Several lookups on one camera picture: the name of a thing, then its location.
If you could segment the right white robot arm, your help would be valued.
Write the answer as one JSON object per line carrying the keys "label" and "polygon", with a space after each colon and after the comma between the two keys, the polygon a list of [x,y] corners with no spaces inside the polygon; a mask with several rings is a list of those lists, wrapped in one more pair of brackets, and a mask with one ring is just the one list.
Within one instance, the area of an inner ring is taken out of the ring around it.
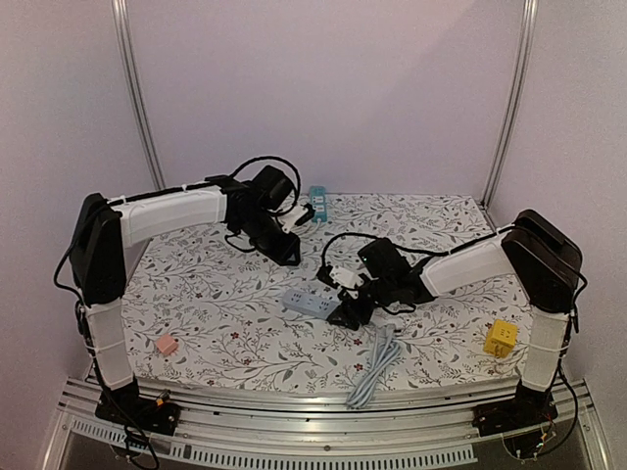
{"label": "right white robot arm", "polygon": [[581,273],[583,255],[574,242],[533,210],[448,251],[423,251],[416,264],[406,259],[408,249],[388,238],[370,235],[367,240],[358,252],[364,274],[327,262],[316,273],[339,292],[340,305],[329,323],[357,330],[376,308],[400,304],[411,311],[466,285],[512,275],[532,309],[533,323],[519,381],[525,391],[507,404],[506,418],[513,426],[526,427],[543,413],[540,393],[550,390],[570,334],[579,329],[576,302],[587,285]]}

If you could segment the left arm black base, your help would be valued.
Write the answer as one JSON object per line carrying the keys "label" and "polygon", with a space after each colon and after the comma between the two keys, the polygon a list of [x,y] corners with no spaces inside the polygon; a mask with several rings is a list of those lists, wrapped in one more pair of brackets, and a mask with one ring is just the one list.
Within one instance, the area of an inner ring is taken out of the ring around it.
{"label": "left arm black base", "polygon": [[181,407],[170,400],[170,390],[156,398],[142,398],[138,383],[133,381],[117,390],[102,389],[95,416],[109,422],[138,426],[141,430],[173,436]]}

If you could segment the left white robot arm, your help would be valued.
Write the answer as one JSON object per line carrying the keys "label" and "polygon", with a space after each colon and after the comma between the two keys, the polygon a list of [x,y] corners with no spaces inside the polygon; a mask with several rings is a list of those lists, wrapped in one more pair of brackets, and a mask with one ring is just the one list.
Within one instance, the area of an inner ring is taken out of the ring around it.
{"label": "left white robot arm", "polygon": [[84,307],[86,340],[104,386],[113,390],[109,410],[125,425],[145,417],[145,403],[129,389],[129,364],[121,321],[126,287],[125,250],[159,235],[203,224],[223,223],[248,236],[252,250],[281,266],[301,260],[293,228],[310,220],[313,208],[294,202],[300,183],[265,166],[253,179],[217,175],[190,185],[108,200],[99,193],[83,201],[69,251],[72,277]]}

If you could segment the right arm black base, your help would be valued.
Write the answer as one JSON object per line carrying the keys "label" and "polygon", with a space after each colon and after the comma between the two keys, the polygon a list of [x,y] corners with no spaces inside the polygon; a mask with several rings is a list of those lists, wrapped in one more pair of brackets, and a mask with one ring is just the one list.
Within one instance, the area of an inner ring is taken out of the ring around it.
{"label": "right arm black base", "polygon": [[555,433],[557,410],[550,389],[538,392],[519,382],[514,397],[477,405],[472,426],[481,437],[513,432],[506,451],[517,459],[536,458]]}

